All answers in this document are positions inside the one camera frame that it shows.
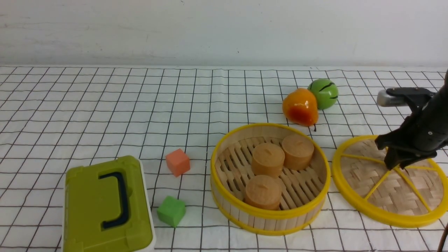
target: yellow spoke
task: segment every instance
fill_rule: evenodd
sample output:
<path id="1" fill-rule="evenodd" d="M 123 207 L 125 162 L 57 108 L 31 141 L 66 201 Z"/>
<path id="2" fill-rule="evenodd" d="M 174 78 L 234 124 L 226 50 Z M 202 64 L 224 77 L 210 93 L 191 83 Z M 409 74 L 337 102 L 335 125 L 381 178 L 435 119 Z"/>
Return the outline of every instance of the yellow spoke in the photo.
<path id="1" fill-rule="evenodd" d="M 367 195 L 364 197 L 364 199 L 368 199 L 372 193 L 378 188 L 378 186 L 387 178 L 387 176 L 390 174 L 390 170 L 388 170 L 380 179 L 379 181 L 370 189 L 370 192 L 367 193 Z"/>
<path id="2" fill-rule="evenodd" d="M 428 210 L 428 212 L 431 212 L 431 208 L 429 208 L 428 204 L 426 204 L 426 201 L 423 199 L 423 196 L 420 194 L 420 192 L 417 190 L 417 188 L 415 187 L 414 183 L 412 183 L 412 181 L 406 177 L 402 171 L 400 171 L 399 168 L 394 168 L 394 170 L 404 179 L 404 181 L 406 183 L 408 183 L 408 185 L 411 187 L 411 189 L 414 191 L 415 195 L 417 195 L 417 197 L 420 199 L 420 201 L 422 202 L 422 204 L 426 207 L 426 209 Z"/>
<path id="3" fill-rule="evenodd" d="M 433 167 L 427 167 L 427 166 L 415 166 L 415 165 L 409 165 L 406 168 L 411 168 L 411 169 L 425 169 L 425 170 L 433 170 L 435 171 L 435 169 Z"/>
<path id="4" fill-rule="evenodd" d="M 383 161 L 372 158 L 372 157 L 368 157 L 368 156 L 358 156 L 358 155 L 351 155 L 351 154 L 342 154 L 341 156 L 364 159 L 364 160 L 368 160 L 368 161 L 372 161 L 372 162 L 376 162 L 376 163 L 384 165 Z"/>

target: orange cube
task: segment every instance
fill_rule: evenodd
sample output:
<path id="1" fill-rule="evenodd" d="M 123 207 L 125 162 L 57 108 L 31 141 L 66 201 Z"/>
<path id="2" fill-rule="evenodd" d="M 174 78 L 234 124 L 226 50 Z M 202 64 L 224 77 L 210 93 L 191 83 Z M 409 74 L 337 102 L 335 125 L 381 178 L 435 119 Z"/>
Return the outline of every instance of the orange cube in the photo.
<path id="1" fill-rule="evenodd" d="M 181 149 L 177 149 L 165 156 L 168 169 L 175 177 L 190 170 L 190 158 Z"/>

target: foam block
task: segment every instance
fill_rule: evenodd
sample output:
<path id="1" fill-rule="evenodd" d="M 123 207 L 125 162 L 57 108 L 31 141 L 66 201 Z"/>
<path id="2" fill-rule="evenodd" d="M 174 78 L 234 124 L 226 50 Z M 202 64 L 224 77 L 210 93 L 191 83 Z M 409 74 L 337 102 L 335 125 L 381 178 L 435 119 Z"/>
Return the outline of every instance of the foam block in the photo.
<path id="1" fill-rule="evenodd" d="M 181 149 L 166 155 L 168 169 L 176 177 L 190 170 L 190 158 Z"/>
<path id="2" fill-rule="evenodd" d="M 159 220 L 176 227 L 186 213 L 185 203 L 171 196 L 167 196 L 157 209 Z"/>

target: yellow rim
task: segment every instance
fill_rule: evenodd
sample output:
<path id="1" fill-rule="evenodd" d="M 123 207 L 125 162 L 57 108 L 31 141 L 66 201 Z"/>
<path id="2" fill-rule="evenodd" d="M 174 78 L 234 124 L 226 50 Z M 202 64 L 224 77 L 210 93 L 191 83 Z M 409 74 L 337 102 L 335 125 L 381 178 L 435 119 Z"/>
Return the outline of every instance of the yellow rim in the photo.
<path id="1" fill-rule="evenodd" d="M 432 160 L 428 159 L 429 163 L 431 164 L 432 169 L 437 172 L 437 174 L 440 176 L 440 179 L 442 181 L 442 185 L 444 187 L 444 197 L 442 198 L 442 201 L 440 202 L 439 206 L 430 211 L 429 207 L 427 206 L 426 202 L 422 200 L 422 197 L 420 193 L 415 188 L 414 184 L 405 178 L 403 173 L 399 168 L 394 168 L 394 170 L 403 177 L 406 182 L 409 184 L 409 186 L 413 189 L 413 191 L 416 193 L 418 198 L 421 198 L 423 204 L 428 209 L 428 213 L 424 215 L 417 215 L 417 216 L 408 216 L 408 215 L 400 215 L 397 213 L 391 213 L 388 211 L 385 211 L 383 209 L 380 209 L 373 204 L 369 203 L 367 201 L 367 198 L 370 194 L 373 193 L 373 191 L 377 188 L 377 186 L 387 177 L 387 175 L 390 172 L 387 172 L 379 181 L 378 183 L 372 188 L 372 190 L 367 194 L 365 198 L 362 198 L 359 194 L 357 194 L 351 186 L 348 184 L 348 182 L 345 180 L 345 177 L 342 174 L 342 170 L 340 167 L 340 159 L 342 156 L 350 156 L 344 154 L 344 151 L 347 147 L 350 145 L 366 140 L 366 139 L 375 139 L 376 135 L 368 135 L 368 136 L 358 136 L 354 137 L 352 139 L 349 139 L 345 143 L 343 143 L 341 146 L 338 147 L 336 150 L 334 157 L 333 157 L 333 163 L 332 163 L 332 175 L 333 180 L 336 185 L 336 187 L 339 189 L 343 197 L 358 211 L 361 213 L 367 215 L 368 217 L 379 221 L 381 223 L 391 225 L 391 226 L 397 226 L 397 227 L 403 227 L 403 228 L 416 228 L 421 226 L 429 225 L 433 222 L 435 222 L 437 219 L 443 216 L 443 214 L 448 210 L 448 180 L 445 175 L 445 173 L 440 169 L 440 167 Z M 418 166 L 410 166 L 409 169 L 425 169 L 423 167 Z"/>
<path id="2" fill-rule="evenodd" d="M 323 186 L 322 191 L 311 202 L 309 202 L 301 207 L 295 208 L 295 209 L 282 210 L 282 211 L 259 209 L 259 208 L 256 208 L 256 207 L 253 207 L 251 205 L 244 203 L 243 201 L 241 201 L 238 198 L 236 198 L 235 196 L 233 196 L 230 192 L 228 192 L 224 188 L 224 186 L 221 184 L 221 181 L 220 181 L 218 174 L 215 170 L 215 164 L 214 164 L 214 162 L 212 162 L 211 163 L 211 177 L 215 181 L 215 185 L 216 185 L 216 188 L 218 189 L 218 192 L 227 201 L 229 201 L 233 206 L 237 207 L 238 209 L 240 209 L 242 211 L 245 211 L 246 213 L 248 213 L 250 215 L 254 215 L 256 217 L 267 218 L 267 219 L 287 219 L 287 218 L 300 216 L 302 214 L 309 212 L 317 204 L 319 204 L 319 202 L 321 202 L 327 195 L 327 191 L 330 187 L 331 174 L 330 174 L 330 166 L 328 165 L 327 157 L 323 153 L 322 149 L 316 144 L 316 142 L 313 139 L 311 139 L 309 136 L 303 134 L 302 132 L 300 132 L 294 128 L 288 127 L 288 126 L 284 126 L 281 124 L 275 124 L 275 123 L 253 123 L 253 124 L 244 125 L 244 126 L 241 126 L 239 128 L 236 128 L 236 129 L 230 131 L 218 142 L 218 144 L 216 145 L 216 147 L 211 155 L 211 160 L 212 161 L 215 160 L 216 153 L 217 153 L 219 147 L 221 146 L 222 142 L 224 140 L 226 140 L 230 135 L 232 135 L 233 133 L 235 133 L 237 131 L 246 129 L 246 128 L 260 127 L 260 126 L 271 126 L 271 127 L 273 126 L 273 127 L 284 128 L 284 129 L 290 130 L 292 132 L 295 132 L 297 134 L 300 134 L 302 136 L 305 136 L 307 139 L 309 139 L 314 144 L 315 149 L 317 151 L 319 151 L 319 153 L 322 155 L 322 158 L 325 161 L 325 169 L 327 170 L 327 178 L 325 180 L 325 184 Z"/>
<path id="3" fill-rule="evenodd" d="M 262 229 L 257 229 L 257 228 L 253 228 L 251 226 L 248 226 L 244 223 L 242 223 L 241 221 L 235 219 L 232 215 L 230 215 L 228 212 L 226 212 L 224 210 L 224 208 L 222 208 L 219 204 L 218 201 L 215 198 L 215 194 L 213 193 L 213 191 L 211 192 L 211 195 L 213 197 L 213 201 L 215 202 L 216 206 L 218 207 L 218 209 L 221 211 L 221 213 L 227 218 L 229 219 L 231 222 L 235 223 L 235 225 L 237 225 L 238 227 L 247 230 L 249 232 L 255 233 L 255 234 L 259 234 L 259 235 L 269 235 L 269 236 L 279 236 L 279 235 L 288 235 L 288 234 L 292 234 L 295 233 L 299 230 L 302 230 L 304 227 L 308 226 L 310 223 L 312 223 L 317 216 L 319 215 L 320 211 L 322 210 L 322 207 L 319 208 L 319 211 L 306 223 L 304 223 L 303 225 L 293 228 L 293 229 L 288 229 L 288 230 L 278 230 L 278 231 L 272 231 L 272 230 L 262 230 Z"/>

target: white wall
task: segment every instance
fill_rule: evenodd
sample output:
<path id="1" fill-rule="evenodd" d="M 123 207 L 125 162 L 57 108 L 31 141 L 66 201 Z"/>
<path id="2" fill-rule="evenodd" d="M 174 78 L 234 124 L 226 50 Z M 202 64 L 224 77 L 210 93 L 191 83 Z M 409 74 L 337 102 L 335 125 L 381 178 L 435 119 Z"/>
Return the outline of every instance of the white wall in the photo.
<path id="1" fill-rule="evenodd" d="M 3 0 L 0 64 L 448 65 L 448 0 Z"/>

